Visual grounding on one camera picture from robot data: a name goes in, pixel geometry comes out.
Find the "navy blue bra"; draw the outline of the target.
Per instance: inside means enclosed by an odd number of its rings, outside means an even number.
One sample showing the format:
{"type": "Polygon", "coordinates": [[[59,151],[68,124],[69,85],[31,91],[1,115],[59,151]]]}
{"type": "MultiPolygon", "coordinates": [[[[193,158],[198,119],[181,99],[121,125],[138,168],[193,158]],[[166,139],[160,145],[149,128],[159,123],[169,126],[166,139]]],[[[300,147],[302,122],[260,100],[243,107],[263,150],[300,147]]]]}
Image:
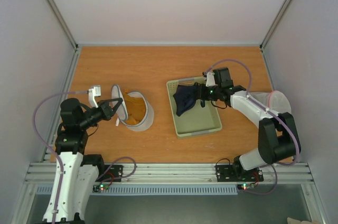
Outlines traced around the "navy blue bra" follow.
{"type": "Polygon", "coordinates": [[[192,109],[197,100],[200,100],[200,106],[205,107],[205,101],[201,99],[203,84],[195,82],[193,85],[178,85],[173,95],[176,103],[176,115],[181,116],[192,109]]]}

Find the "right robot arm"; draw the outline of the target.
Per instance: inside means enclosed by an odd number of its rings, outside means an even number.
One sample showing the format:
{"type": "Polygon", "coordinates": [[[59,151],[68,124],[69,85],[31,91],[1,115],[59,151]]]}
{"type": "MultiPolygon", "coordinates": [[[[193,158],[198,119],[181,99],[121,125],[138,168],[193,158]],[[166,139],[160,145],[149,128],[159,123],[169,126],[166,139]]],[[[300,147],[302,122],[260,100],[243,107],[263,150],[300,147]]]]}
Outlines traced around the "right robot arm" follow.
{"type": "Polygon", "coordinates": [[[258,146],[234,158],[232,170],[237,179],[244,180],[252,171],[266,165],[280,163],[293,157],[297,162],[301,152],[298,132],[289,112],[272,110],[251,95],[248,89],[234,85],[228,68],[203,73],[205,83],[196,97],[201,102],[221,101],[239,111],[258,128],[258,146]]]}

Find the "white mesh laundry bag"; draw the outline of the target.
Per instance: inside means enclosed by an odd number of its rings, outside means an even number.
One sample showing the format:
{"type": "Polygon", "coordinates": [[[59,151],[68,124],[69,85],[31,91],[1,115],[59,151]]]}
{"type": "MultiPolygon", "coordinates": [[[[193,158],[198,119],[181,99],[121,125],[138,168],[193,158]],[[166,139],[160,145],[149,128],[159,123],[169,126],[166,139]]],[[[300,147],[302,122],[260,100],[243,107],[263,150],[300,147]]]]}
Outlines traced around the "white mesh laundry bag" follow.
{"type": "Polygon", "coordinates": [[[154,121],[154,109],[139,91],[122,91],[119,85],[113,85],[111,98],[121,98],[122,103],[113,101],[113,107],[117,107],[118,122],[134,132],[143,132],[149,129],[154,121]]]}

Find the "mustard orange bra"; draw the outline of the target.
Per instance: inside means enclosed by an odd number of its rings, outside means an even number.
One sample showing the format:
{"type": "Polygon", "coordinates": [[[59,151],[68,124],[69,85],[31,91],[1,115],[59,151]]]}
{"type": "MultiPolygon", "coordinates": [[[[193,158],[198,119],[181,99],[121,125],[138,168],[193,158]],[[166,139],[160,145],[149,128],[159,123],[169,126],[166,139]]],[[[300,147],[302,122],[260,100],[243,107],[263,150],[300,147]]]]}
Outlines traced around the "mustard orange bra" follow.
{"type": "Polygon", "coordinates": [[[146,104],[140,93],[123,92],[127,115],[125,123],[130,126],[138,125],[146,115],[146,104]]]}

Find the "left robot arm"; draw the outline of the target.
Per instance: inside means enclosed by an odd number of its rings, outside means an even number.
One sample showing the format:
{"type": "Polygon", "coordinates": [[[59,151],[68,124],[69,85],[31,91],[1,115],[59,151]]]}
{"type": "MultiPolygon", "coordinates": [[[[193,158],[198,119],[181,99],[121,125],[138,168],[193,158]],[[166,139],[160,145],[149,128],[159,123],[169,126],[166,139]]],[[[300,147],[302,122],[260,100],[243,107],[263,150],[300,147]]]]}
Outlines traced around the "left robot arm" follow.
{"type": "Polygon", "coordinates": [[[102,100],[93,108],[76,98],[61,103],[62,128],[55,141],[57,168],[43,223],[84,223],[92,186],[106,176],[102,156],[85,154],[87,129],[110,120],[122,103],[122,98],[102,100]]]}

